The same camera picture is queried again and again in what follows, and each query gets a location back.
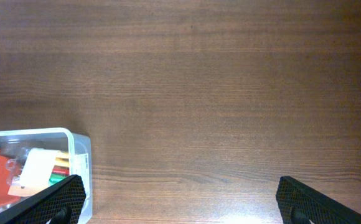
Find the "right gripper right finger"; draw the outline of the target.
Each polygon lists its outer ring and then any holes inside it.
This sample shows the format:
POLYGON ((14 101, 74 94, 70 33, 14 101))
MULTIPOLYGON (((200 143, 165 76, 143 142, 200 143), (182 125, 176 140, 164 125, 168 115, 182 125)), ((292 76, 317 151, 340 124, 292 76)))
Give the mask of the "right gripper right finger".
POLYGON ((361 214, 290 177, 282 176, 276 201, 285 224, 361 224, 361 214))

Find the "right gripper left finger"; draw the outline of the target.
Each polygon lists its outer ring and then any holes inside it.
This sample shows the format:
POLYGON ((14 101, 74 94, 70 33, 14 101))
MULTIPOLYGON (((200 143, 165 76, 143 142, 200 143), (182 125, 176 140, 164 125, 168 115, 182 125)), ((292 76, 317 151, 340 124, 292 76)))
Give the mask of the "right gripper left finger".
POLYGON ((79 175, 70 175, 0 213, 0 224, 77 223, 86 199, 79 175))

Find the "pack of coloured markers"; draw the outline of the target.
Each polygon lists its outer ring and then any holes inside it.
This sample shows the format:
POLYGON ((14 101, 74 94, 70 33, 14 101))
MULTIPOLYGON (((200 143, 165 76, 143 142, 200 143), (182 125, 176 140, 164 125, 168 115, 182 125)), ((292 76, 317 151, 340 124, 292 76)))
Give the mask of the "pack of coloured markers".
POLYGON ((24 147, 7 161, 6 169, 10 186, 45 188, 70 175, 70 155, 65 151, 24 147))

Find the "clear plastic container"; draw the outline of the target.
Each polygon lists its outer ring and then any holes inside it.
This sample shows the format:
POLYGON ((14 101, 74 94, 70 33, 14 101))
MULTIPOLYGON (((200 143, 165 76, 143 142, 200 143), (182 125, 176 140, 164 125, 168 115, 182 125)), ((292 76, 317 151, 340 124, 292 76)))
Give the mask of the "clear plastic container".
MULTIPOLYGON (((53 149, 69 153, 70 175, 75 174, 82 178, 86 193, 78 222, 87 223, 92 217, 93 205, 90 138, 65 128, 0 131, 0 156, 13 159, 24 147, 53 149)), ((0 207, 0 213, 30 197, 22 197, 18 202, 0 207)))

